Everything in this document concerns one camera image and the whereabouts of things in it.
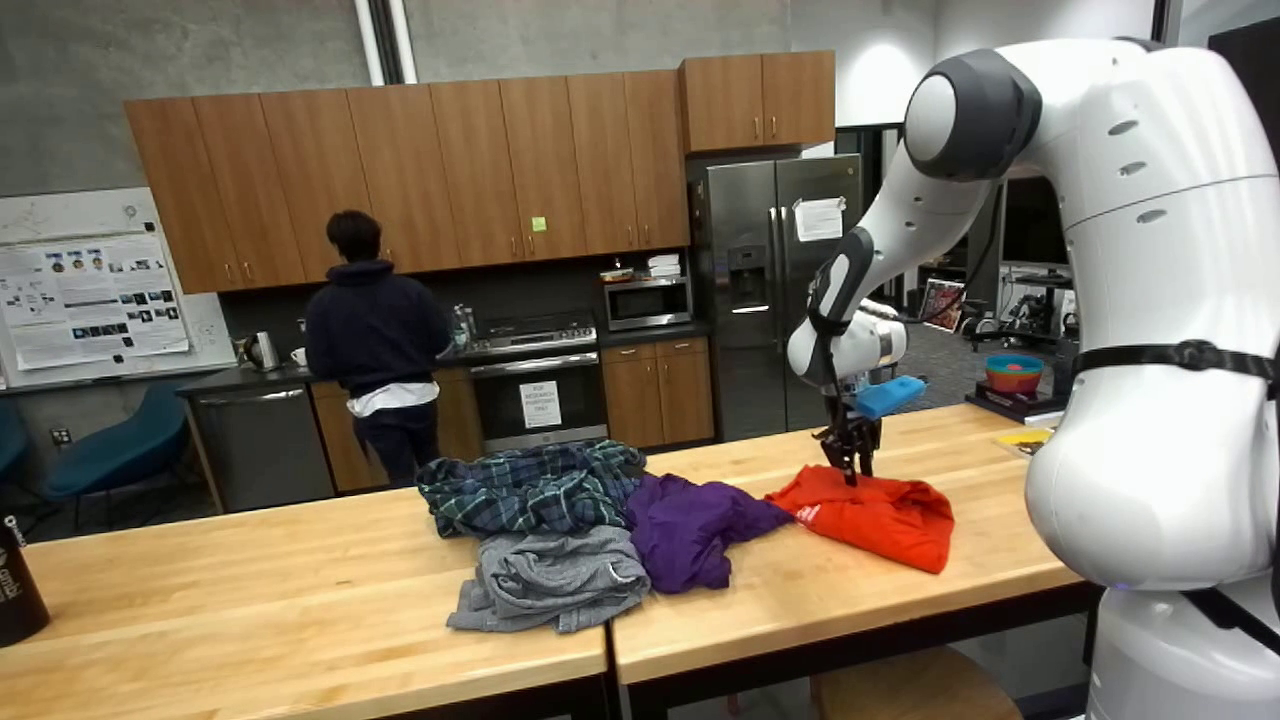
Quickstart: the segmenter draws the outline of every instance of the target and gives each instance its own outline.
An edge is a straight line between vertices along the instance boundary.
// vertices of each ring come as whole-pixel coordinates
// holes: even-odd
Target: stainless steel refrigerator
[[[713,319],[719,436],[820,428],[818,390],[789,368],[805,289],[866,212],[859,157],[705,165],[692,233]]]

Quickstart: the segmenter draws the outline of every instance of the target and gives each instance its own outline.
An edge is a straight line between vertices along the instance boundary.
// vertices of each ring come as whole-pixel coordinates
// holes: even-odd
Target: wooden table
[[[606,628],[447,634],[472,542],[407,491],[29,544],[53,624],[0,718],[393,718],[607,687]]]
[[[955,536],[940,576],[789,523],[727,553],[733,588],[653,596],[612,624],[630,696],[669,710],[1088,607],[1095,591],[1044,550],[1024,514],[1030,455],[998,439],[1012,428],[970,404],[885,425],[875,476],[928,482],[952,501]],[[766,497],[805,465],[823,465],[813,431],[669,452],[649,474]]]

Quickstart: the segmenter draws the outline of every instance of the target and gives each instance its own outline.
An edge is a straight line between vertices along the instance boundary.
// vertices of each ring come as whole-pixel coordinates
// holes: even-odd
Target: black jacket
[[[447,307],[388,260],[339,263],[307,299],[307,368],[354,398],[431,381],[447,337]]]

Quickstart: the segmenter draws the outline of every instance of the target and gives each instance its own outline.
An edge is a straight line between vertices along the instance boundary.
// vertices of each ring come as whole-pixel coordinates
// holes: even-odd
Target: microwave
[[[692,326],[692,281],[690,277],[630,277],[606,281],[606,328],[669,328]]]

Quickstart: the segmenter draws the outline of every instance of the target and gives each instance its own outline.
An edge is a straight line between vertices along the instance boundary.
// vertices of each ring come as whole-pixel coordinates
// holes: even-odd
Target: person
[[[347,394],[364,452],[393,486],[411,486],[436,450],[436,357],[451,340],[451,313],[381,260],[381,225],[355,210],[327,218],[327,243],[345,255],[307,299],[307,372]]]

